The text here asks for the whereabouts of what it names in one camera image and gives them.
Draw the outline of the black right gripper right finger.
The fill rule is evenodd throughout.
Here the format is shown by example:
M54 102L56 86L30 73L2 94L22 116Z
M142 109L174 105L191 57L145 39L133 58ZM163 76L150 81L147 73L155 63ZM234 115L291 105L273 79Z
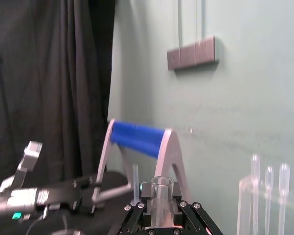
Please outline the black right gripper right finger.
M223 232L208 215L201 203L182 200L177 181L173 185L174 225L181 226L181 235L222 235Z

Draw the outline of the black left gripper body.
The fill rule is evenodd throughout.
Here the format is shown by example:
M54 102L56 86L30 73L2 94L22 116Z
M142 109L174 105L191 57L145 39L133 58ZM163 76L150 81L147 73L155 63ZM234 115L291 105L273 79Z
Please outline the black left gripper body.
M44 207L51 210L54 207L77 212L82 203L82 191L85 185L74 181L71 184L37 188L35 209L42 211Z

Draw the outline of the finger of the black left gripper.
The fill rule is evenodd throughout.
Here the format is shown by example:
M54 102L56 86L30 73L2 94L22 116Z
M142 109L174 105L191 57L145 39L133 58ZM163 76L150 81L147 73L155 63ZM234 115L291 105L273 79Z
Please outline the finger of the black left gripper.
M100 188L102 182L96 182L93 177L78 178L73 181L73 188L84 190L87 188Z
M94 215L95 205L91 199L80 196L72 202L72 212L82 215Z

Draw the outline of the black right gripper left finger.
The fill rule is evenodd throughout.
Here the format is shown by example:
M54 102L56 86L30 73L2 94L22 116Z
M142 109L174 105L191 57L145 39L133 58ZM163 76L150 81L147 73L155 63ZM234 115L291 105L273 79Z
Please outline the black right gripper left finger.
M150 199L151 183L142 183L141 199L132 206L127 204L120 218L113 224L110 235L151 235Z

